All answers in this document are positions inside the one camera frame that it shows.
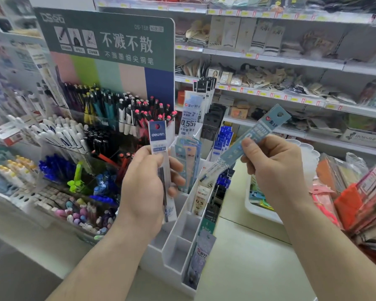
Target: ds logo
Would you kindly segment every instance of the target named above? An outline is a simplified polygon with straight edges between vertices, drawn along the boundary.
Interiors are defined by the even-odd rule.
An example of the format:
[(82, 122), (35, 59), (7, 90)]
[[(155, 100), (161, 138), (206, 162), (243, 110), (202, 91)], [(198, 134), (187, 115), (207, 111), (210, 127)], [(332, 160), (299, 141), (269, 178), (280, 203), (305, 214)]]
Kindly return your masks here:
[(44, 14), (40, 13), (43, 21), (50, 23), (65, 23), (64, 18), (61, 15)]

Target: hand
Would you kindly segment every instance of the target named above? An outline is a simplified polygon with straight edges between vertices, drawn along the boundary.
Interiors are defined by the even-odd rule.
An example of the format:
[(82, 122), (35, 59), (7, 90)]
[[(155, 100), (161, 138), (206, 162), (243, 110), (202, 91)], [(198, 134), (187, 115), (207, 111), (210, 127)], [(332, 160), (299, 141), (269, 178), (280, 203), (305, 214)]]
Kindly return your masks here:
[[(158, 177), (158, 167), (163, 155), (151, 155), (150, 146), (140, 148), (128, 167), (121, 188), (120, 209), (114, 225), (127, 230), (138, 230), (145, 242), (149, 243), (159, 233), (164, 219), (163, 185)], [(178, 186), (185, 185), (185, 179), (177, 172), (182, 164), (170, 157), (171, 181)], [(175, 197), (176, 187), (170, 187), (168, 194)]]
[(302, 168), (301, 149), (275, 135), (257, 145), (250, 138), (242, 142), (248, 174), (255, 174), (259, 188), (274, 208), (281, 203), (309, 199)]

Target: pink stripe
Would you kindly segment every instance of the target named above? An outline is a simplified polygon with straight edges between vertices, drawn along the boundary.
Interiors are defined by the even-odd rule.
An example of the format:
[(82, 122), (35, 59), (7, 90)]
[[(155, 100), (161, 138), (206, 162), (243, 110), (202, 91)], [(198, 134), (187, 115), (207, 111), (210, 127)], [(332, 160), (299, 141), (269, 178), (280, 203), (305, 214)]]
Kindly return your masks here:
[(72, 61), (70, 55), (57, 52), (50, 53), (52, 54), (53, 61), (58, 66), (61, 81), (81, 84), (81, 81), (75, 72), (74, 62)]
[(138, 95), (142, 99), (147, 99), (145, 68), (120, 63), (120, 79), (124, 92)]

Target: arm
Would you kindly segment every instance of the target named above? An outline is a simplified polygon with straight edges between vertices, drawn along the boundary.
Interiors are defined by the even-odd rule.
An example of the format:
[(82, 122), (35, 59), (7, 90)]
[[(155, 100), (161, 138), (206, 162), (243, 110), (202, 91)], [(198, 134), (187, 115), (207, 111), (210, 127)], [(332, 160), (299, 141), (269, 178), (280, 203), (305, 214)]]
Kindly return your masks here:
[(299, 147), (277, 136), (242, 146), (241, 161), (283, 221), (319, 301), (376, 301), (376, 265), (313, 204)]
[[(164, 219), (163, 186), (158, 177), (161, 155), (150, 147), (137, 151), (123, 179), (119, 214), (106, 236), (80, 261), (46, 301), (125, 300), (147, 245), (161, 229)], [(170, 167), (182, 164), (170, 157)], [(171, 173), (171, 180), (185, 180)], [(174, 197), (177, 189), (168, 193)]]

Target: person's right hand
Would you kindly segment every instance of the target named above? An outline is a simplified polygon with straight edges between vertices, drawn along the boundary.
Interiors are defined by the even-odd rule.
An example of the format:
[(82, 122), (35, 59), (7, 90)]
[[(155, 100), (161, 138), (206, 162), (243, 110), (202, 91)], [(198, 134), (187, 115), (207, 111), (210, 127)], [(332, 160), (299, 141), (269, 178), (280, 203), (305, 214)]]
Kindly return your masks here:
[(301, 149), (275, 135), (268, 135), (257, 145), (250, 138), (241, 142), (248, 174), (256, 181), (266, 200), (279, 208), (281, 202), (311, 200), (305, 184)]

